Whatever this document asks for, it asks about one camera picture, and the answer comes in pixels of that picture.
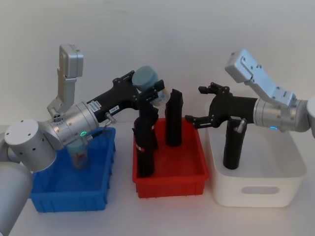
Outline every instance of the silver metal bracket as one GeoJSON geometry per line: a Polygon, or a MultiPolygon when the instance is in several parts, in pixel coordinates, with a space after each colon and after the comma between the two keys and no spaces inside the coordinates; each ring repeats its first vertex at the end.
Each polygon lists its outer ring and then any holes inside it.
{"type": "Polygon", "coordinates": [[[49,114],[54,117],[64,114],[74,103],[76,77],[83,72],[83,54],[73,44],[59,47],[58,95],[48,105],[49,114]]]}
{"type": "Polygon", "coordinates": [[[237,83],[249,85],[268,103],[287,108],[295,98],[293,92],[277,86],[246,49],[232,53],[225,70],[237,83]]]}

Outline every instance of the black cylinder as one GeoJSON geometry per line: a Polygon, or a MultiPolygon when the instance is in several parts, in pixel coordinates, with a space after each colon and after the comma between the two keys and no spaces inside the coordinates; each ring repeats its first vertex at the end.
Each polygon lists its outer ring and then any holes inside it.
{"type": "Polygon", "coordinates": [[[183,94],[173,89],[165,108],[165,143],[168,146],[182,144],[182,109],[183,94]]]}
{"type": "Polygon", "coordinates": [[[155,140],[152,124],[145,117],[138,117],[134,122],[133,133],[137,147],[137,166],[139,177],[148,177],[154,173],[155,140]]]}
{"type": "Polygon", "coordinates": [[[240,163],[243,140],[247,129],[245,123],[242,132],[238,133],[235,129],[240,125],[240,122],[239,119],[229,119],[227,121],[223,165],[230,170],[237,169],[240,163]]]}

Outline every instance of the white backdrop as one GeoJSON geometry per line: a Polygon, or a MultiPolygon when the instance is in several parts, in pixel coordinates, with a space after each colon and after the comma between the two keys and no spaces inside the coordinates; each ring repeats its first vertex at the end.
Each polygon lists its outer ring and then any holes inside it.
{"type": "Polygon", "coordinates": [[[243,47],[276,83],[308,99],[315,85],[314,9],[313,0],[2,0],[0,124],[49,118],[63,43],[84,53],[76,103],[148,64],[169,90],[183,92],[184,114],[202,116],[211,96],[198,86],[214,81],[255,96],[224,70],[230,53],[243,47]]]}

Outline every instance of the box handle cutout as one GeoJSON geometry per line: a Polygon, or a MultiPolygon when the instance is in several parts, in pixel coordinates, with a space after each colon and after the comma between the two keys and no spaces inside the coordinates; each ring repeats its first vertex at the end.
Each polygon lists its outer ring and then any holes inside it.
{"type": "Polygon", "coordinates": [[[241,191],[245,194],[276,194],[280,189],[272,186],[246,186],[241,191]]]}

